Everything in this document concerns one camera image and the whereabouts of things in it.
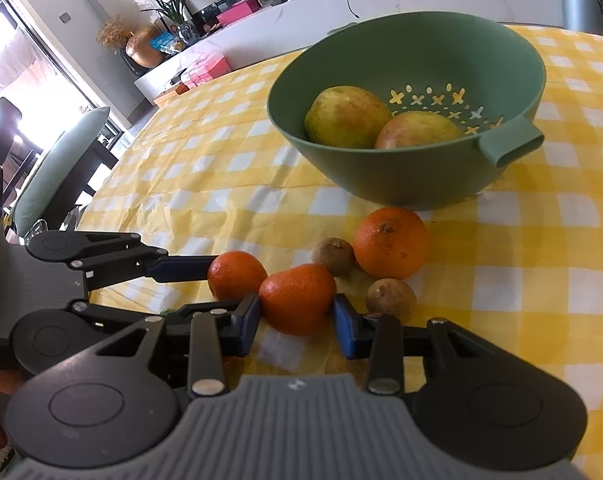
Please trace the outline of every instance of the potted plant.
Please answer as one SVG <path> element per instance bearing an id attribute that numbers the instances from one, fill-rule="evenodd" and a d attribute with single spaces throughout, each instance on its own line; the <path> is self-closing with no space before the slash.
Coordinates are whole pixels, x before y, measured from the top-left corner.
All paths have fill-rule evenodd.
<path id="1" fill-rule="evenodd" d="M 126 53 L 126 44 L 128 40 L 133 36 L 131 29 L 117 16 L 114 20 L 108 20 L 102 28 L 98 30 L 98 36 L 96 41 L 106 48 L 118 52 L 119 56 L 124 60 L 127 67 L 137 77 L 143 76 L 148 72 L 147 68 L 137 64 L 128 54 Z"/>
<path id="2" fill-rule="evenodd" d="M 155 2 L 157 2 L 157 7 L 142 9 L 142 12 L 155 11 L 175 23 L 179 37 L 188 46 L 194 44 L 199 39 L 199 34 L 194 25 L 185 18 L 188 12 L 186 0 L 155 0 Z"/>

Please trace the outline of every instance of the orange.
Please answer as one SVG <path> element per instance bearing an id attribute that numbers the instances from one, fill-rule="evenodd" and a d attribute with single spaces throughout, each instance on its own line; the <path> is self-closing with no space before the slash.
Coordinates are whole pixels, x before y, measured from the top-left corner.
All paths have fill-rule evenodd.
<path id="1" fill-rule="evenodd" d="M 265 279 L 259 287 L 259 301 L 270 326 L 283 334 L 302 336 L 321 329 L 336 293 L 328 270 L 305 264 Z"/>
<path id="2" fill-rule="evenodd" d="M 410 209 L 383 207 L 368 215 L 355 233 L 355 259 L 374 278 L 405 280 L 428 256 L 424 222 Z"/>
<path id="3" fill-rule="evenodd" d="M 218 301 L 241 300 L 267 277 L 259 260 L 244 251 L 220 254 L 208 268 L 208 286 Z"/>

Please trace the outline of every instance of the gray ribbed rubber pad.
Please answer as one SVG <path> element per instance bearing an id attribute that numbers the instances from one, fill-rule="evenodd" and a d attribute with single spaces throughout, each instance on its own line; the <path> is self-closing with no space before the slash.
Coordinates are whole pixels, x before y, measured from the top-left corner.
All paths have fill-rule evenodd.
<path id="1" fill-rule="evenodd" d="M 90 471 L 27 460 L 8 478 L 583 480 L 568 462 L 522 473 L 463 464 L 425 439 L 399 399 L 364 393 L 350 375 L 244 376 L 226 396 L 191 402 L 173 433 L 135 460 Z"/>
<path id="2" fill-rule="evenodd" d="M 26 314 L 45 308 L 63 310 L 86 298 L 84 275 L 66 264 L 42 262 L 24 246 L 9 244 L 0 223 L 0 339 Z"/>

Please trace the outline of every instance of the yellow checkered tablecloth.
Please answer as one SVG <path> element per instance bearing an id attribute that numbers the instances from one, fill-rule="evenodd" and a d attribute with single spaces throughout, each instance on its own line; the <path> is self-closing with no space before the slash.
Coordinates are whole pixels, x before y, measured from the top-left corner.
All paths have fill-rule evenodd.
<path id="1" fill-rule="evenodd" d="M 422 212 L 429 261 L 408 280 L 419 304 L 404 321 L 448 317 L 574 386 L 589 409 L 575 463 L 603 480 L 603 37 L 514 27 L 545 60 L 536 124 L 543 148 L 475 199 Z M 266 113 L 287 54 L 191 90 L 160 110 L 88 207 L 83 230 L 138 232 L 171 254 L 245 250 L 270 273 L 308 262 L 327 236 L 352 239 L 376 205 L 334 186 Z M 365 280 L 339 283 L 358 308 Z M 210 300 L 205 283 L 147 279 L 95 293 L 97 303 L 160 312 Z M 283 336 L 265 322 L 235 372 L 351 370 L 332 332 Z M 423 373 L 406 359 L 409 387 Z"/>

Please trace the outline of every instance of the chair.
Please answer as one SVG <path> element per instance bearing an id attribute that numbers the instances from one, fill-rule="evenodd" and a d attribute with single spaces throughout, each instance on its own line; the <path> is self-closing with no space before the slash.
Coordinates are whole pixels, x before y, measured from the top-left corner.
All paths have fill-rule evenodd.
<path id="1" fill-rule="evenodd" d="M 117 157 L 98 140 L 109 113 L 109 107 L 89 111 L 38 161 L 6 219 L 19 237 L 39 219 L 59 228 L 82 191 L 92 191 L 88 180 L 100 164 L 115 166 Z"/>
<path id="2" fill-rule="evenodd" d="M 32 169 L 35 162 L 35 155 L 42 153 L 42 149 L 32 143 L 19 130 L 18 124 L 21 121 L 22 113 L 19 109 L 5 97 L 0 98 L 0 166 L 4 166 L 6 175 L 6 162 L 11 160 L 13 163 L 19 164 L 18 170 L 11 178 L 8 185 L 3 191 L 4 202 L 8 202 L 15 187 Z M 11 148 L 14 146 L 15 137 L 22 140 L 23 145 L 28 149 L 26 156 L 11 153 Z"/>

